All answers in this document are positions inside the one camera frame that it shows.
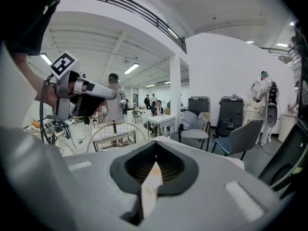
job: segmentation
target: chair leg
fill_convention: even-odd
[[[212,153],[214,152],[216,145],[217,145],[217,142],[215,142],[215,144],[214,144],[214,147],[212,149]]]
[[[210,138],[207,138],[207,144],[206,144],[206,152],[208,151],[208,144],[210,142]]]
[[[205,140],[205,139],[202,140],[202,144],[201,144],[201,147],[200,147],[201,150],[202,150],[202,146],[203,146],[204,140]]]
[[[243,155],[242,155],[242,157],[241,157],[241,160],[244,158],[245,154],[246,154],[246,151],[243,152]]]

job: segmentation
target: ceiling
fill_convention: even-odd
[[[216,33],[254,41],[259,47],[276,48],[280,37],[288,37],[282,35],[283,30],[294,18],[280,0],[161,1],[172,6],[195,33]]]
[[[170,81],[169,57],[117,30],[106,18],[89,13],[56,12],[45,32],[41,53],[53,61],[69,51],[80,62],[79,70],[94,82],[108,84],[110,73],[117,73],[120,84],[145,87]],[[48,64],[40,56],[29,56],[28,63],[43,79],[49,75]],[[134,63],[140,66],[129,74],[124,72]],[[188,68],[181,66],[183,82],[188,82]]]

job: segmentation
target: chair seat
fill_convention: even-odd
[[[204,140],[208,138],[208,134],[200,129],[183,130],[181,137],[192,140]]]
[[[231,152],[231,143],[230,143],[230,137],[223,137],[215,139],[215,142],[221,147],[221,149],[229,154]]]

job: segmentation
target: fluorescent light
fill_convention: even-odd
[[[288,47],[287,44],[281,44],[281,43],[278,43],[277,46]]]
[[[138,63],[134,63],[128,70],[126,70],[124,72],[124,74],[129,74],[131,71],[133,71],[135,68],[139,67],[139,64]]]
[[[172,35],[174,36],[174,37],[176,37],[177,39],[179,39],[179,37],[174,33],[174,31],[172,31],[170,28],[168,28],[168,31],[170,32],[170,33],[172,33]]]
[[[41,58],[44,59],[45,62],[48,63],[49,66],[52,64],[52,61],[49,59],[49,57],[47,56],[47,54],[42,53],[40,56],[41,56]]]

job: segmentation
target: floor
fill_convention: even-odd
[[[151,111],[145,110],[145,112],[142,114],[143,122],[145,122],[146,118],[150,116],[151,116]],[[125,117],[126,122],[132,123],[133,116],[131,114],[131,111],[128,111],[128,115],[125,115],[124,117]],[[141,120],[140,121],[137,120],[135,126],[139,128],[139,130],[144,134],[145,137],[147,137],[147,129],[143,127],[143,122],[141,122]],[[71,126],[71,131],[73,132],[73,140],[79,152],[83,152],[86,150],[88,143],[90,142],[92,138],[93,128],[94,128],[93,125],[85,126],[82,121],[76,125]],[[214,129],[212,129],[211,131],[210,142],[209,142],[209,147],[208,147],[209,152],[212,151],[212,148],[214,146],[213,132],[215,132]],[[86,136],[86,138],[81,144],[79,144],[78,139],[83,135]],[[144,139],[141,134],[139,134],[138,138],[140,141]],[[171,139],[177,140],[177,134],[173,134],[173,136],[171,136]],[[73,144],[70,140],[67,140],[66,138],[62,138],[62,140],[65,141],[71,148],[73,148]],[[201,146],[201,143],[199,143],[198,141],[194,141],[194,140],[182,139],[182,143],[192,146],[194,148],[198,148],[198,149]],[[270,148],[271,151],[273,150],[275,151],[280,147],[280,145],[281,143],[277,140],[277,138],[272,137],[272,141],[266,145],[266,148]],[[202,150],[206,150],[206,141],[203,144]],[[94,152],[94,147],[92,143],[90,143],[89,151]],[[218,146],[216,147],[214,153],[219,154],[219,155],[224,155],[223,151],[219,149]],[[63,156],[72,155],[72,154],[73,153],[70,150],[65,150],[65,152],[63,153]],[[234,157],[234,158],[241,158],[241,156],[242,154],[231,155],[231,157]],[[258,177],[261,171],[263,170],[263,168],[266,166],[266,164],[270,161],[272,157],[273,155],[267,154],[265,150],[261,148],[260,146],[254,147],[253,149],[246,152],[246,155],[243,159],[245,170],[251,173],[252,175]]]

